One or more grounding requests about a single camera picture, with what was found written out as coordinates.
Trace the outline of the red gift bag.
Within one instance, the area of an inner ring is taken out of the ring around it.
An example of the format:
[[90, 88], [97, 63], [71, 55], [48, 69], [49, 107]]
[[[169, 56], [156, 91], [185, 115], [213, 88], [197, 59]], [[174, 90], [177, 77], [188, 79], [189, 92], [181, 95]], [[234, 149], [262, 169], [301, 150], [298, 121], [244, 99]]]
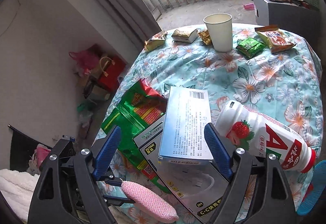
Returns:
[[124, 70], [126, 64], [119, 56], [104, 56], [99, 61], [101, 75], [97, 83], [108, 92], [114, 92], [119, 87], [118, 77]]

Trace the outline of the floral light blue quilt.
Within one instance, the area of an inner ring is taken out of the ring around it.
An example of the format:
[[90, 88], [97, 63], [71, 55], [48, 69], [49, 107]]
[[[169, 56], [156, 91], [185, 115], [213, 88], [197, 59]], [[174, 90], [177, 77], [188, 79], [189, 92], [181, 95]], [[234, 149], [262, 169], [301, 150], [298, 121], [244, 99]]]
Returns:
[[[304, 38], [283, 30], [296, 44], [294, 48], [275, 55], [267, 48], [246, 60], [235, 49], [216, 52], [200, 39], [189, 45], [174, 42], [173, 31], [167, 33], [165, 43], [154, 51], [141, 51], [120, 84], [105, 119], [139, 79], [146, 79], [164, 96], [172, 86], [205, 89], [209, 92], [213, 123], [228, 100], [237, 100], [295, 130], [316, 151], [317, 159], [320, 158], [321, 150], [325, 151], [325, 98], [322, 103], [325, 90], [320, 92], [322, 65]], [[96, 139], [104, 136], [107, 123], [103, 121]], [[176, 223], [199, 223], [173, 195], [161, 191], [121, 152], [115, 153], [110, 167], [115, 176], [144, 185], [172, 204], [180, 218]]]

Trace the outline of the small green snack packet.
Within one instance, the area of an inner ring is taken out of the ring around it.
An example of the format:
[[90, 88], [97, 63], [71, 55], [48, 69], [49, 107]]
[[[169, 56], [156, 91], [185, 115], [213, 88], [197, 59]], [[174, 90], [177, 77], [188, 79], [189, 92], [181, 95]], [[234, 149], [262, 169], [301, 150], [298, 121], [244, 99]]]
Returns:
[[249, 60], [259, 55], [266, 47], [266, 44], [248, 37], [242, 40], [237, 40], [236, 50]]

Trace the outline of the blue plastic trash basket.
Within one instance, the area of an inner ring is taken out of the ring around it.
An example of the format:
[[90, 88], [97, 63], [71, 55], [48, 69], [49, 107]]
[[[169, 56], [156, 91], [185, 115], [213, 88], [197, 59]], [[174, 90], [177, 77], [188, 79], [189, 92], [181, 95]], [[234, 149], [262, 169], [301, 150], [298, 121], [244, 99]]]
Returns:
[[322, 160], [314, 168], [308, 191], [297, 210], [299, 216], [305, 216], [311, 212], [325, 189], [325, 163], [326, 161]]

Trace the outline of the grey low cabinet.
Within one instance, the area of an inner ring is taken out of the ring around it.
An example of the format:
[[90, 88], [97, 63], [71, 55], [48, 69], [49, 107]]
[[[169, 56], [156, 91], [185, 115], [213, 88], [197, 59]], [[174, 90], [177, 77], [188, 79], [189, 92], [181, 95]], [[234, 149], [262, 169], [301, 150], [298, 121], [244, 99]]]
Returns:
[[299, 7], [292, 3], [270, 0], [253, 0], [258, 25], [277, 25], [305, 38], [310, 45], [316, 45], [320, 33], [319, 11]]

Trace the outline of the pink knitted cloth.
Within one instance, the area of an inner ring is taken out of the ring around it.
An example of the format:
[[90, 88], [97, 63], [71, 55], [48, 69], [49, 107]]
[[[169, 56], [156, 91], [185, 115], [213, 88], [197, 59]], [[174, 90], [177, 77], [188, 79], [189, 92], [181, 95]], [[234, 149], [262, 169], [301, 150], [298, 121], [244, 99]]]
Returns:
[[132, 181], [122, 181], [121, 189], [135, 206], [154, 219], [162, 223], [179, 220], [176, 209], [150, 189]]

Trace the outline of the blue white medicine box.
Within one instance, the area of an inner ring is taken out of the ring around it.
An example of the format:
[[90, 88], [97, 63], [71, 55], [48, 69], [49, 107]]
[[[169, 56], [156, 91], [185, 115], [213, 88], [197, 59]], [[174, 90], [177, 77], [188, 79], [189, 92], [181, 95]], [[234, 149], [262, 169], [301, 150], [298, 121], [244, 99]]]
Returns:
[[211, 122], [208, 91], [171, 87], [158, 159], [189, 165], [212, 161], [204, 138], [204, 128]]

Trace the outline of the small wrapped cake pack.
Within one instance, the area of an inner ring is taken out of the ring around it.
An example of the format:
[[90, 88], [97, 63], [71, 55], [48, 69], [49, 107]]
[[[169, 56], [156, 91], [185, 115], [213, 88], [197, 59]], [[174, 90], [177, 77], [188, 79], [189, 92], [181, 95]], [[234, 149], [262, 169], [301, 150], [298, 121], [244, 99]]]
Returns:
[[193, 43], [197, 38], [197, 29], [176, 29], [172, 34], [172, 39], [177, 42]]

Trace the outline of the pink plastic bag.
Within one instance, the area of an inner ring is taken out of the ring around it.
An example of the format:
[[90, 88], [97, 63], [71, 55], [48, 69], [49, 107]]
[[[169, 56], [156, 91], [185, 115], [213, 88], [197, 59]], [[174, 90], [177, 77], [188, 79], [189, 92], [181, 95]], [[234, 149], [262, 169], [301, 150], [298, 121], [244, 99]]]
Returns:
[[96, 68], [100, 59], [96, 53], [90, 50], [69, 52], [68, 55], [76, 62], [77, 73], [80, 77], [89, 75], [91, 70]]

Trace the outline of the orange noodle snack packet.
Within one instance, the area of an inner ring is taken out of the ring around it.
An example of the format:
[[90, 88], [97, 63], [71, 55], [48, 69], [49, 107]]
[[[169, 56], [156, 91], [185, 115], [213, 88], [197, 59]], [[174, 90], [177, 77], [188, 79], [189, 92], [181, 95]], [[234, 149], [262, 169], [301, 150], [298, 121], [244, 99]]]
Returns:
[[271, 53], [287, 51], [296, 45], [276, 25], [256, 27], [255, 32], [268, 46]]

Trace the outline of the white paper cup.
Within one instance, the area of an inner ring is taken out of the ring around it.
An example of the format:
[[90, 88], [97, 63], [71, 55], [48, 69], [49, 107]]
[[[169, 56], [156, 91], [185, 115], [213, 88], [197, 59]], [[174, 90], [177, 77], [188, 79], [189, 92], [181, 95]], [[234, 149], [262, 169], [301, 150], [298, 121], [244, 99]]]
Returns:
[[216, 13], [204, 17], [212, 45], [218, 52], [229, 52], [233, 49], [232, 16], [227, 13]]

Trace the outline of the yellow snack wrapper left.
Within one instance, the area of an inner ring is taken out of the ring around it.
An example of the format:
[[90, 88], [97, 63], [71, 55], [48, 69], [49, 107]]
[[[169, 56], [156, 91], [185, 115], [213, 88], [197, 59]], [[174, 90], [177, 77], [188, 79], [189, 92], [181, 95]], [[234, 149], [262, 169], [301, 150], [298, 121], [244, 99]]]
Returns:
[[167, 32], [164, 31], [164, 30], [162, 30], [159, 33], [152, 36], [150, 39], [148, 39], [144, 43], [145, 51], [151, 52], [154, 49], [156, 49], [156, 48], [160, 47], [161, 45], [163, 45], [165, 43], [165, 41], [166, 41], [166, 36], [167, 36]]

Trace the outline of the strawberry yogurt drink bottle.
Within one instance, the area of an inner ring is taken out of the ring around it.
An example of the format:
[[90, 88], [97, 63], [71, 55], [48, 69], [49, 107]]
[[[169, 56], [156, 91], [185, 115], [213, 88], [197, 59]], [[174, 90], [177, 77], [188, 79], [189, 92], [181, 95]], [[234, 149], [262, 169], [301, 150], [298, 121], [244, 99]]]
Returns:
[[237, 101], [225, 104], [214, 126], [221, 136], [253, 156], [275, 155], [284, 170], [306, 173], [315, 163], [316, 152], [296, 131]]

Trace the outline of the green foil snack bag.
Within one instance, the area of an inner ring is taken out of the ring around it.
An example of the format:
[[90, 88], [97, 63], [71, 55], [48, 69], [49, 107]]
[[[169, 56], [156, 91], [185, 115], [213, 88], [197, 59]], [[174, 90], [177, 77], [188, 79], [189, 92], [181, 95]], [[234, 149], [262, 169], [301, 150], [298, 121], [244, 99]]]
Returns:
[[140, 79], [123, 94], [109, 117], [103, 121], [101, 129], [107, 133], [113, 126], [120, 127], [120, 153], [160, 190], [169, 194], [168, 188], [159, 182], [157, 174], [134, 142], [134, 137], [164, 115], [166, 107], [167, 100], [148, 86], [144, 79]]

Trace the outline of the small yellow snack wrapper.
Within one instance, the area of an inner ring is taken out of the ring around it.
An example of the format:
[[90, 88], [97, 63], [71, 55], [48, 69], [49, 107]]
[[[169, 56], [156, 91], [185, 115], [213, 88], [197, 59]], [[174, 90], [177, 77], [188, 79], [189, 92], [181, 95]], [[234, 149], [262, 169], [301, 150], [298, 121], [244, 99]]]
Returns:
[[197, 35], [205, 45], [209, 46], [212, 44], [212, 40], [207, 29], [197, 31]]

